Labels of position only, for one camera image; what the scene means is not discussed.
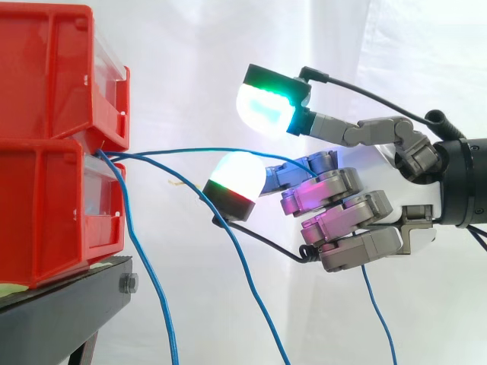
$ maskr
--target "light housing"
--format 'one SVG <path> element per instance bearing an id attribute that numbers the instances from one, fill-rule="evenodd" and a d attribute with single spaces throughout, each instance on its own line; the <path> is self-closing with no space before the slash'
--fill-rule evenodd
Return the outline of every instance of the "light housing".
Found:
<path id="1" fill-rule="evenodd" d="M 246 221 L 266 183 L 266 167 L 247 152 L 225 155 L 213 170 L 203 193 L 231 221 Z"/>
<path id="2" fill-rule="evenodd" d="M 297 78 L 249 65 L 237 95 L 237 111 L 252 129 L 276 137 L 284 132 L 296 134 L 307 109 L 302 104 L 311 86 Z"/>

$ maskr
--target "white glowing led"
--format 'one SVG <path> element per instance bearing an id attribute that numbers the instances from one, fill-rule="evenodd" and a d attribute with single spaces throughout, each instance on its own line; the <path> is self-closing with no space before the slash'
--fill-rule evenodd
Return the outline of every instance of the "white glowing led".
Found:
<path id="1" fill-rule="evenodd" d="M 253 154 L 231 152 L 220 160 L 210 180 L 255 202 L 266 183 L 266 167 Z"/>
<path id="2" fill-rule="evenodd" d="M 295 108 L 286 96 L 242 84 L 237 95 L 237 111 L 252 129 L 277 137 L 288 129 Z"/>

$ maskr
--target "blue cable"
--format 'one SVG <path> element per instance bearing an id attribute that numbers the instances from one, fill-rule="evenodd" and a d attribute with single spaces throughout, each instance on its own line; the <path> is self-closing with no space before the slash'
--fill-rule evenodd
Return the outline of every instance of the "blue cable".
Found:
<path id="1" fill-rule="evenodd" d="M 316 177 L 317 175 L 308 169 L 307 167 L 301 165 L 299 162 L 296 162 L 290 158 L 284 157 L 284 156 L 278 156 L 277 154 L 265 154 L 263 152 L 258 152 L 258 151 L 252 151 L 252 150 L 245 150 L 243 148 L 228 148 L 228 147 L 216 147 L 216 148 L 210 148 L 210 147 L 203 147 L 203 148 L 178 148 L 176 150 L 162 150 L 162 151 L 147 151 L 147 152 L 139 152 L 137 154 L 134 154 L 136 156 L 152 156 L 155 154 L 180 154 L 183 152 L 248 152 L 250 154 L 255 154 L 256 156 L 261 156 L 261 157 L 268 157 L 268 158 L 274 158 L 276 160 L 283 160 L 286 162 L 289 162 L 300 169 L 303 169 L 307 173 L 309 173 L 312 177 Z M 124 157 L 120 156 L 118 158 L 114 158 L 112 162 L 118 162 L 121 160 L 125 160 L 126 158 L 129 157 Z"/>
<path id="2" fill-rule="evenodd" d="M 99 154 L 107 159 L 107 156 L 105 154 L 102 155 L 103 152 L 98 150 Z M 218 212 L 217 208 L 213 205 L 212 202 L 206 197 L 205 194 L 203 194 L 192 182 L 190 182 L 188 179 L 186 179 L 184 176 L 181 174 L 177 173 L 176 171 L 170 169 L 169 167 L 166 167 L 162 163 L 158 163 L 157 161 L 152 160 L 151 158 L 148 157 L 143 157 L 140 155 L 134 155 L 134 154 L 123 154 L 120 152 L 107 152 L 107 154 L 111 154 L 113 156 L 118 156 L 118 157 L 124 157 L 124 158 L 132 158 L 135 160 L 141 160 L 150 163 L 151 165 L 154 165 L 156 167 L 159 167 L 160 169 L 166 171 L 167 173 L 171 174 L 172 176 L 175 176 L 179 180 L 181 180 L 183 183 L 188 185 L 188 187 L 191 188 L 198 196 L 208 205 L 208 207 L 212 210 L 213 214 L 216 216 L 222 227 L 225 229 L 225 231 L 228 233 L 228 236 L 230 236 L 232 242 L 234 243 L 235 249 L 237 250 L 238 257 L 240 258 L 240 262 L 242 263 L 243 270 L 245 271 L 245 277 L 247 278 L 247 283 L 249 284 L 250 291 L 252 291 L 252 295 L 255 298 L 257 304 L 260 307 L 260 310 L 262 311 L 264 317 L 266 318 L 267 325 L 269 326 L 272 336 L 274 337 L 275 344 L 277 344 L 277 347 L 279 349 L 279 352 L 281 353 L 282 359 L 286 365 L 291 365 L 291 362 L 289 361 L 288 355 L 285 352 L 284 346 L 281 343 L 281 339 L 279 338 L 279 334 L 277 333 L 277 330 L 275 329 L 274 323 L 272 322 L 271 316 L 269 315 L 269 312 L 267 311 L 266 306 L 264 305 L 262 299 L 260 298 L 259 293 L 257 293 L 257 289 L 255 287 L 255 284 L 253 283 L 252 275 L 250 273 L 249 265 L 247 264 L 247 260 L 245 259 L 244 252 L 242 251 L 240 244 L 238 243 L 238 240 L 234 233 L 231 231 L 230 227 L 227 225 L 227 222 L 223 219 L 223 217 L 220 215 Z"/>
<path id="3" fill-rule="evenodd" d="M 164 170 L 164 171 L 172 174 L 173 176 L 177 177 L 178 179 L 180 179 L 181 181 L 183 181 L 185 184 L 187 184 L 198 195 L 200 195 L 200 197 L 202 198 L 202 200 L 210 207 L 210 209 L 215 214 L 215 212 L 216 212 L 215 206 L 206 197 L 203 198 L 202 197 L 202 196 L 204 196 L 203 193 L 200 192 L 190 181 L 188 181 L 187 179 L 183 178 L 181 175 L 179 175 L 175 171 L 169 169 L 168 167 L 165 167 L 164 165 L 162 165 L 162 164 L 160 164 L 160 163 L 158 163 L 158 162 L 156 162 L 156 161 L 154 161 L 154 160 L 152 160 L 150 158 L 140 158 L 140 157 L 143 157 L 143 156 L 150 156 L 150 155 L 157 155 L 157 154 L 176 154 L 176 153 L 183 153 L 183 152 L 208 152 L 208 151 L 227 151 L 227 152 L 240 151 L 240 152 L 249 152 L 251 154 L 255 154 L 256 156 L 274 158 L 276 160 L 284 160 L 286 162 L 289 162 L 289 163 L 294 164 L 295 166 L 300 167 L 301 169 L 305 170 L 307 173 L 309 173 L 313 177 L 316 177 L 317 176 L 313 171 L 309 170 L 308 168 L 306 168 L 305 166 L 301 165 L 300 163 L 298 163 L 298 162 L 296 162 L 294 160 L 291 160 L 291 159 L 289 159 L 287 157 L 278 156 L 278 155 L 275 155 L 275 154 L 265 154 L 263 152 L 246 150 L 246 149 L 242 149 L 242 148 L 179 148 L 179 149 L 174 149 L 174 150 L 147 151 L 147 152 L 140 152 L 140 153 L 137 153 L 137 154 L 123 154 L 123 153 L 120 153 L 120 152 L 107 152 L 107 154 L 108 155 L 112 155 L 112 156 L 118 156 L 117 158 L 111 160 L 110 162 L 117 162 L 117 161 L 120 161 L 120 160 L 125 160 L 126 158 L 133 158 L 133 159 L 136 159 L 136 160 L 143 160 L 145 162 L 149 162 L 150 164 L 152 164 L 152 165 L 154 165 L 156 167 L 159 167 L 162 170 Z M 234 242 L 234 245 L 235 245 L 235 248 L 237 249 L 237 252 L 238 252 L 238 255 L 240 257 L 240 260 L 242 261 L 242 266 L 243 266 L 243 269 L 245 271 L 245 274 L 246 274 L 246 277 L 247 277 L 247 281 L 249 282 L 250 289 L 252 290 L 252 294 L 256 298 L 256 301 L 259 304 L 260 309 L 263 311 L 263 314 L 266 317 L 266 320 L 267 320 L 267 322 L 269 324 L 269 327 L 271 328 L 272 335 L 274 336 L 275 342 L 276 342 L 276 344 L 277 344 L 277 346 L 279 348 L 279 352 L 281 352 L 282 358 L 284 359 L 284 361 L 285 361 L 286 364 L 289 364 L 288 357 L 287 357 L 287 355 L 285 353 L 284 348 L 282 347 L 282 343 L 281 343 L 281 341 L 279 339 L 279 335 L 278 335 L 277 331 L 275 330 L 274 324 L 272 323 L 272 320 L 271 320 L 269 314 L 267 313 L 267 309 L 265 308 L 262 300 L 259 297 L 259 294 L 256 292 L 255 286 L 253 285 L 252 277 L 250 275 L 250 270 L 248 268 L 247 262 L 245 261 L 245 257 L 244 257 L 244 254 L 242 253 L 241 248 L 240 248 L 240 244 L 238 243 L 237 238 L 235 237 L 235 235 L 233 235 L 233 233 L 230 230 L 230 227 L 228 227 L 228 225 L 226 224 L 226 222 L 224 222 L 223 218 L 218 213 L 218 211 L 215 214 L 215 216 L 222 223 L 224 229 L 227 231 L 227 233 L 229 234 L 230 238 Z M 390 334 L 389 328 L 387 327 L 386 321 L 384 320 L 382 314 L 380 313 L 379 307 L 377 306 L 377 303 L 375 302 L 374 293 L 372 291 L 371 283 L 368 280 L 368 276 L 367 276 L 367 272 L 365 271 L 365 267 L 362 265 L 361 268 L 362 268 L 362 274 L 364 275 L 365 283 L 367 285 L 368 293 L 369 293 L 369 296 L 371 298 L 372 305 L 374 306 L 374 309 L 375 309 L 375 313 L 379 317 L 379 320 L 382 323 L 382 326 L 384 327 L 384 331 L 386 332 L 387 339 L 389 340 L 390 351 L 391 351 L 392 357 L 393 357 L 393 365 L 397 365 L 396 351 L 394 349 L 394 343 L 393 343 L 392 336 Z"/>
<path id="4" fill-rule="evenodd" d="M 387 327 L 386 321 L 384 320 L 382 314 L 380 313 L 377 303 L 375 303 L 374 293 L 372 292 L 371 282 L 368 280 L 367 272 L 365 271 L 365 265 L 362 265 L 362 274 L 364 275 L 365 283 L 368 289 L 368 295 L 371 297 L 371 302 L 372 305 L 374 306 L 375 313 L 379 317 L 380 323 L 382 323 L 382 326 L 384 327 L 384 331 L 386 332 L 387 335 L 387 339 L 389 340 L 390 352 L 393 355 L 393 364 L 397 365 L 396 350 L 394 350 L 393 337 L 390 335 L 389 328 Z"/>
<path id="5" fill-rule="evenodd" d="M 132 212 L 130 211 L 130 202 L 129 202 L 129 192 L 127 191 L 127 185 L 123 180 L 120 171 L 115 167 L 112 161 L 105 155 L 102 150 L 97 150 L 97 155 L 100 156 L 108 165 L 108 167 L 113 171 L 116 178 L 119 180 L 120 188 L 122 189 L 123 194 L 123 204 L 125 206 L 125 214 L 127 220 L 127 229 L 129 230 L 129 236 L 132 242 L 134 243 L 135 249 L 137 250 L 142 263 L 151 278 L 152 284 L 154 285 L 155 291 L 158 294 L 159 300 L 161 302 L 162 313 L 164 314 L 164 320 L 166 322 L 166 330 L 167 336 L 169 338 L 169 348 L 170 348 L 170 357 L 172 360 L 173 365 L 179 365 L 179 356 L 177 354 L 177 344 L 176 344 L 176 334 L 174 333 L 173 321 L 170 317 L 169 311 L 169 304 L 167 303 L 167 298 L 162 290 L 161 283 L 159 282 L 158 276 L 156 275 L 154 269 L 152 268 L 151 263 L 149 262 L 148 257 L 145 254 L 144 249 L 142 248 L 140 242 L 137 239 L 134 231 L 134 224 L 132 221 Z"/>

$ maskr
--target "robotic arm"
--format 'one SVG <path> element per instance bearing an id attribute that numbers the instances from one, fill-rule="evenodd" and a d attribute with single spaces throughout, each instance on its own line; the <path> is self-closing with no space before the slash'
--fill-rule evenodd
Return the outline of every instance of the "robotic arm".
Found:
<path id="1" fill-rule="evenodd" d="M 261 194 L 281 192 L 286 215 L 315 214 L 302 222 L 301 234 L 318 249 L 327 271 L 410 254 L 411 230 L 487 222 L 487 139 L 464 139 L 438 110 L 426 120 L 435 134 L 450 140 L 434 145 L 403 116 L 355 125 L 312 112 L 303 106 L 310 95 L 307 82 L 329 77 L 303 70 L 291 79 L 251 65 L 243 87 L 286 95 L 294 108 L 286 132 L 343 147 L 296 160 L 317 177 L 289 163 L 267 167 Z M 268 113 L 275 105 L 264 103 L 258 110 Z M 363 229 L 369 231 L 356 233 Z"/>

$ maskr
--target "silver screw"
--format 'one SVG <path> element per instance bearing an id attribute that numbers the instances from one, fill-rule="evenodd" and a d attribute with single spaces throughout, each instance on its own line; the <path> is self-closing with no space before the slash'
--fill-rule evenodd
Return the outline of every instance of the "silver screw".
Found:
<path id="1" fill-rule="evenodd" d="M 134 294 L 138 289 L 138 275 L 135 273 L 123 274 L 119 283 L 120 293 Z"/>

